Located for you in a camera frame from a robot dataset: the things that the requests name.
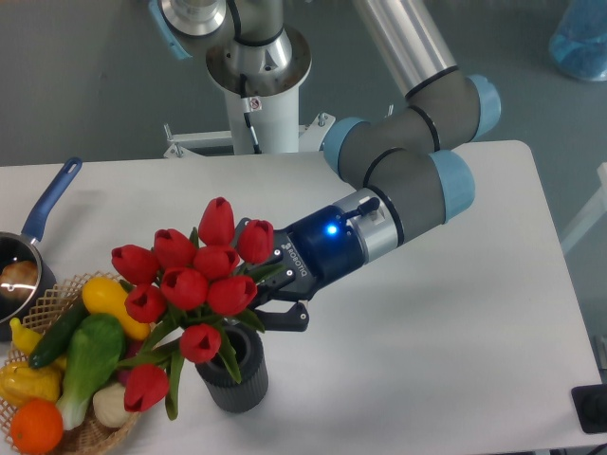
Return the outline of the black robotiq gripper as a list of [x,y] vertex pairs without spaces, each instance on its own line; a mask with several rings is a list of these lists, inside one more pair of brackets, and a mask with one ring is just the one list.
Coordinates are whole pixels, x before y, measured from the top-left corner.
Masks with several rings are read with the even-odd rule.
[[[252,220],[243,218],[235,227],[233,246],[247,245]],[[284,313],[255,309],[266,332],[305,332],[309,314],[306,303],[320,289],[365,264],[365,252],[355,231],[344,221],[344,211],[327,206],[273,234],[280,252],[269,260],[292,274],[281,272],[262,283],[259,301],[298,301]]]

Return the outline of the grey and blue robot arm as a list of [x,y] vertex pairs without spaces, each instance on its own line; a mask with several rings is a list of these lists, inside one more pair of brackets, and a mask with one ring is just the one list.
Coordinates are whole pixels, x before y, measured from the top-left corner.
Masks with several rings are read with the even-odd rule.
[[321,151],[353,192],[277,230],[252,273],[258,293],[241,320],[301,332],[316,292],[447,223],[466,210],[474,180],[455,148],[491,130],[501,115],[495,87],[465,76],[420,1],[358,1],[406,108],[371,123],[298,120],[299,88],[311,67],[305,38],[279,1],[153,1],[170,49],[205,57],[225,96],[225,134],[168,136],[180,148],[229,144],[238,155]]

